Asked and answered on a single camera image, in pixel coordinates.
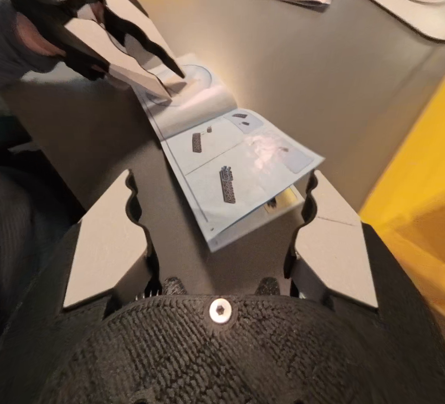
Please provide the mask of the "person's left hand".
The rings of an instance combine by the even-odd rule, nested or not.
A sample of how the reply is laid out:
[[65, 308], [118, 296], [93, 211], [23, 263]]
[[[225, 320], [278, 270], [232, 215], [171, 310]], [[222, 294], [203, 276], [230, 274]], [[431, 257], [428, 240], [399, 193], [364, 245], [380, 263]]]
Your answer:
[[16, 14], [14, 29], [16, 37], [32, 52], [47, 57], [65, 57], [65, 52], [42, 37], [35, 25], [23, 14]]

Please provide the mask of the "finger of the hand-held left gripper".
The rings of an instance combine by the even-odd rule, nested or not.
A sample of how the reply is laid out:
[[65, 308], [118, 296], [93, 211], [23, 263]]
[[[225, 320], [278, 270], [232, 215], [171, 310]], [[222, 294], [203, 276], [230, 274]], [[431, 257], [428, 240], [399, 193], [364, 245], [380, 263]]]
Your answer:
[[118, 49], [106, 30], [92, 20], [73, 18], [65, 28], [108, 62], [108, 73], [130, 85], [139, 85], [161, 100], [171, 100], [159, 78], [143, 69], [135, 58]]
[[130, 0], [104, 0], [104, 27], [121, 46], [133, 38], [151, 56], [158, 58], [179, 78], [186, 75], [152, 20]]

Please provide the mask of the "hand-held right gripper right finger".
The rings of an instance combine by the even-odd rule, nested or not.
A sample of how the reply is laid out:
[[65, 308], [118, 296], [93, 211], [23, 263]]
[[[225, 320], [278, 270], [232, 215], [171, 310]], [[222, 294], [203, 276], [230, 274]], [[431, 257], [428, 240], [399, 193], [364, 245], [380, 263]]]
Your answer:
[[310, 174], [301, 216], [283, 265], [297, 297], [322, 304], [337, 296], [378, 308], [362, 222], [318, 169]]

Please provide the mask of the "yellow plastic bin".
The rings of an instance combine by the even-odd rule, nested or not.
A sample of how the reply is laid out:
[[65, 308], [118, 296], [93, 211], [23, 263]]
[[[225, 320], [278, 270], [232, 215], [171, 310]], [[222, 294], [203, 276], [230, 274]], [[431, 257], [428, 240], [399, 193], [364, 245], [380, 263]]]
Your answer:
[[427, 303], [445, 314], [445, 83], [442, 80], [359, 215]]

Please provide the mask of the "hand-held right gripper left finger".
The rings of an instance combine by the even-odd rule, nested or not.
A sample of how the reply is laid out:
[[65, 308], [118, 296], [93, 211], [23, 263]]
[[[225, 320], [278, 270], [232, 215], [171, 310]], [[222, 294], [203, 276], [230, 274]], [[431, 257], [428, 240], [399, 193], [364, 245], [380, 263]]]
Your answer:
[[124, 170], [78, 224], [63, 308], [77, 308], [111, 296], [124, 306], [159, 286], [159, 262], [134, 174]]

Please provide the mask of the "snake instruction booklet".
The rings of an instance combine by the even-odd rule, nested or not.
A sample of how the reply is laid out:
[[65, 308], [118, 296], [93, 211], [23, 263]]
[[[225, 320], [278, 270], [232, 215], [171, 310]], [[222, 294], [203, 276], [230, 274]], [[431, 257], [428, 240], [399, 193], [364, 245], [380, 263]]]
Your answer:
[[135, 94], [211, 252], [294, 209], [295, 183], [324, 157], [252, 110], [237, 106], [221, 79], [197, 57], [179, 59], [181, 79], [151, 71], [170, 100], [140, 86]]

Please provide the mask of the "person's left forearm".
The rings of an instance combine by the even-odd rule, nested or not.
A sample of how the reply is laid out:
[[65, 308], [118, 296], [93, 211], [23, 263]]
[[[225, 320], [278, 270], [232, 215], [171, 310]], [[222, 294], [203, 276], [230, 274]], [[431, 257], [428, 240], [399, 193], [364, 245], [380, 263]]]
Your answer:
[[11, 0], [0, 0], [0, 86], [36, 69], [36, 55], [19, 38], [18, 16]]

